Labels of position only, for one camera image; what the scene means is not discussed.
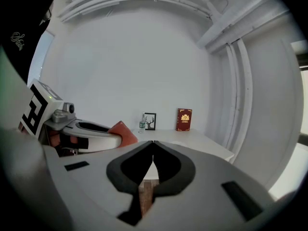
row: window blind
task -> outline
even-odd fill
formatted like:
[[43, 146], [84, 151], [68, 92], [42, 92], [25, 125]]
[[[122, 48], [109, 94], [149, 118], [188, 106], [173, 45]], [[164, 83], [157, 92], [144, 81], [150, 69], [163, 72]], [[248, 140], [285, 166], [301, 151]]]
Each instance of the window blind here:
[[40, 37], [30, 65], [27, 86], [31, 84], [33, 79], [39, 80], [45, 56], [53, 40], [53, 37], [54, 36], [47, 31], [45, 31]]

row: gold emblem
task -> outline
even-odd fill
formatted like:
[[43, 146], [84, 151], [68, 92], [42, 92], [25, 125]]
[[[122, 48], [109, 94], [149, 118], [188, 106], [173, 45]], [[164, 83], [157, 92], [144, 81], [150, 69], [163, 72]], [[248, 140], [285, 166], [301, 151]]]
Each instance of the gold emblem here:
[[189, 115], [182, 115], [182, 121], [189, 121]]

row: red book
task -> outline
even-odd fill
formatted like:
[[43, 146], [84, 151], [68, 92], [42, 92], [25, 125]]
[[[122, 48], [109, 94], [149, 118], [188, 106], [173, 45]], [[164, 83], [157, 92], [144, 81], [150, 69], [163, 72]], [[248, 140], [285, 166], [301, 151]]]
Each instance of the red book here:
[[178, 109], [178, 120], [176, 131], [189, 131], [191, 128], [193, 110]]

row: picture frame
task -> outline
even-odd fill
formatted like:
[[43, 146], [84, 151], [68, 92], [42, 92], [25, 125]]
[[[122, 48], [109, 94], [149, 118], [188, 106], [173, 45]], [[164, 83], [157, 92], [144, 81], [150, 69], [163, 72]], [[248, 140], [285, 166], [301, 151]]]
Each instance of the picture frame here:
[[156, 113], [144, 113], [144, 115], [145, 115], [145, 130], [155, 130]]

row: white table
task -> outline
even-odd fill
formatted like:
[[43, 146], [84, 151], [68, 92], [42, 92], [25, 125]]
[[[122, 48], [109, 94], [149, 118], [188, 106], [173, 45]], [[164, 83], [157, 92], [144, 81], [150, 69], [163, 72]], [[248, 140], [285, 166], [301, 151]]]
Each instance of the white table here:
[[[221, 157], [226, 161], [229, 161], [234, 156], [234, 153], [212, 141], [195, 129], [191, 129], [190, 131], [146, 130], [144, 133], [138, 133], [138, 129], [136, 129], [133, 130], [133, 134], [139, 141], [163, 141], [178, 144], [189, 147], [193, 150]], [[152, 163], [144, 178], [146, 180], [158, 179], [158, 173], [154, 163]]]

